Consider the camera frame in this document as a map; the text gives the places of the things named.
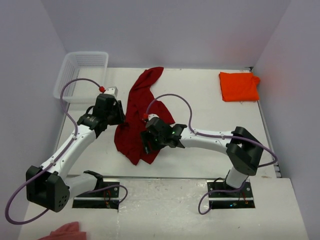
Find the dark red t shirt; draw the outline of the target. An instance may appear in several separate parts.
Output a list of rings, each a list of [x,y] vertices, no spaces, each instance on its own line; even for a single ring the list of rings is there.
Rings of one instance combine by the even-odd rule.
[[[161,77],[164,68],[161,66],[145,70],[131,87],[125,114],[125,122],[117,126],[114,134],[114,143],[118,152],[125,155],[133,165],[140,160],[148,164],[157,157],[159,151],[145,153],[140,133],[146,130],[144,114],[153,101],[154,95],[151,86]]]

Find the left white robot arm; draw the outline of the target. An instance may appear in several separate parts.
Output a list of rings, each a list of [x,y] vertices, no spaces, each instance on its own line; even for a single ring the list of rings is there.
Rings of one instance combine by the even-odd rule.
[[[69,171],[108,126],[124,123],[125,115],[116,94],[101,93],[76,122],[74,132],[67,141],[39,167],[26,171],[26,197],[53,212],[60,212],[69,199],[81,194],[97,197],[103,193],[103,176],[86,170],[76,177],[68,178]]]

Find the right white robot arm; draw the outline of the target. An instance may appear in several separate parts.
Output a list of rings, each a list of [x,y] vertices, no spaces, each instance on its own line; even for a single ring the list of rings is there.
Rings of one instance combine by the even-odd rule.
[[[156,116],[146,122],[140,137],[146,154],[170,147],[198,148],[227,155],[232,168],[224,180],[223,191],[230,197],[241,191],[241,185],[248,177],[257,174],[264,151],[261,143],[244,127],[202,133],[185,124],[170,126]]]

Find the white plastic basket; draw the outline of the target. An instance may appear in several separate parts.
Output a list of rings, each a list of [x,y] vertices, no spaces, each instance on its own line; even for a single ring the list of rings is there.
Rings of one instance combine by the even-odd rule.
[[[74,79],[86,78],[100,86],[107,86],[109,55],[103,51],[77,51],[68,53],[62,62],[53,96],[60,98],[63,87]],[[63,92],[63,100],[70,104],[94,103],[100,93],[96,84],[80,80],[68,85]]]

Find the folded orange t shirt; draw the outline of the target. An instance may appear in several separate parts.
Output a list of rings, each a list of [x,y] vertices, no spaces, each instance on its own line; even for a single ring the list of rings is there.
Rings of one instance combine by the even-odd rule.
[[[260,78],[252,72],[219,73],[220,89],[224,102],[255,102],[260,99]]]

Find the pink cloth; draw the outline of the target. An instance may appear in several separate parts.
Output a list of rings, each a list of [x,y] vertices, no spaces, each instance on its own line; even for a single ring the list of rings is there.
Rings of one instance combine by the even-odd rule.
[[[40,240],[87,240],[87,233],[80,230],[78,221],[66,223]]]

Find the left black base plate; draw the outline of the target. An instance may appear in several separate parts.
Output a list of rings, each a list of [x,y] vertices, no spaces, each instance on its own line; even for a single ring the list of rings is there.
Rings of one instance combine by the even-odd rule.
[[[118,210],[119,193],[118,186],[95,193],[83,193],[73,198],[72,208]]]

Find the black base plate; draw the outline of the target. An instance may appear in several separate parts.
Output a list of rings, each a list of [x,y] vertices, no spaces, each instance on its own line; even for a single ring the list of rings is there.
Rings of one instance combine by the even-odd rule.
[[[95,193],[83,193],[73,198],[72,208],[118,210],[119,193],[118,186]]]
[[[209,207],[216,209],[254,209],[255,202],[251,183],[246,181],[238,192],[214,192],[208,195]]]

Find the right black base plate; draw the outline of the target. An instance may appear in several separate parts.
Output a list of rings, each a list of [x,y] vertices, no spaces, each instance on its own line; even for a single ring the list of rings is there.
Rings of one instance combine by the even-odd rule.
[[[208,195],[209,207],[216,209],[254,209],[255,202],[251,183],[246,181],[238,192],[214,192]]]

